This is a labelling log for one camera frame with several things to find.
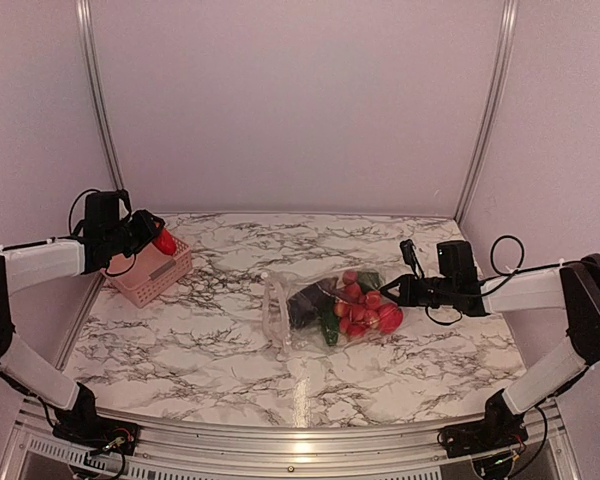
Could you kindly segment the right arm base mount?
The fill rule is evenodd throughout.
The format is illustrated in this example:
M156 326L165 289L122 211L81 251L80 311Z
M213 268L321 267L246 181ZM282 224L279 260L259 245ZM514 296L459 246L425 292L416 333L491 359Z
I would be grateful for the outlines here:
M489 426L486 420L476 420L443 427L438 432L437 442L449 458L458 458L521 445L528 438L522 420L514 420L506 426Z

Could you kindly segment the green fake cucumber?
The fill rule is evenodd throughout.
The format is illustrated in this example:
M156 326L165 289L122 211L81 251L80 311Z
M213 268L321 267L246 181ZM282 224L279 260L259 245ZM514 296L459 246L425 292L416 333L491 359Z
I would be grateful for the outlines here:
M340 335L340 318L333 309L327 309L322 313L321 331L327 346L336 346Z

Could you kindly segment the red fake pepper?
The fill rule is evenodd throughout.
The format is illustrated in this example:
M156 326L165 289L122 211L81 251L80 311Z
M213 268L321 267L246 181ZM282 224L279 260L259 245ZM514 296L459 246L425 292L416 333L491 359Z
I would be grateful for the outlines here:
M176 242L166 229L163 229L161 233L153 239L152 244L164 255L174 256L177 252Z

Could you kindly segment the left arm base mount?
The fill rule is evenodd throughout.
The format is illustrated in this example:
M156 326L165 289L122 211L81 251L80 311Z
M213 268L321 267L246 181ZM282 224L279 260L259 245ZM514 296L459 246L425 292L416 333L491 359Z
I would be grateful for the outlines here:
M140 432L136 423L58 409L54 414L53 435L88 447L94 455L113 452L130 456L135 451Z

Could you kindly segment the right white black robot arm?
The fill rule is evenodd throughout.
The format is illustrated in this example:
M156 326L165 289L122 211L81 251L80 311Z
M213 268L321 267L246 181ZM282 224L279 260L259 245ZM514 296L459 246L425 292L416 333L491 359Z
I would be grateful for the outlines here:
M482 446L499 446L528 410L568 390L600 361L600 254L529 269L517 266L484 280L478 277L467 241L437 244L436 277L425 275L412 241L402 242L400 250L412 271L380 292L401 307L450 306L466 317L544 309L566 313L564 339L487 400L484 417L473 428Z

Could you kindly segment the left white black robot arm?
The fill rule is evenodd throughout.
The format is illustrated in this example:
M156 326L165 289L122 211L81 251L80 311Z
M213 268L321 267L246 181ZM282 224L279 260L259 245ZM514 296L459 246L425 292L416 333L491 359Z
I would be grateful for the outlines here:
M135 258L165 231L162 218L134 210L126 190L88 189L79 201L84 216L63 237L0 247L0 377L14 389L54 409L58 427L86 445L105 438L106 421L96 411L93 392L65 376L16 332L11 297L57 279L96 273L117 255Z

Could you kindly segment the clear zip top bag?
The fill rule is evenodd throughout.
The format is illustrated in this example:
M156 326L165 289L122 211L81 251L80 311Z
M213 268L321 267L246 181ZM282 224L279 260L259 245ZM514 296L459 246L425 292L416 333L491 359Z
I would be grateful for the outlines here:
M315 278L263 273L262 330L285 353L305 345L327 349L391 335L401 327L401 307L381 294L374 269L330 271Z

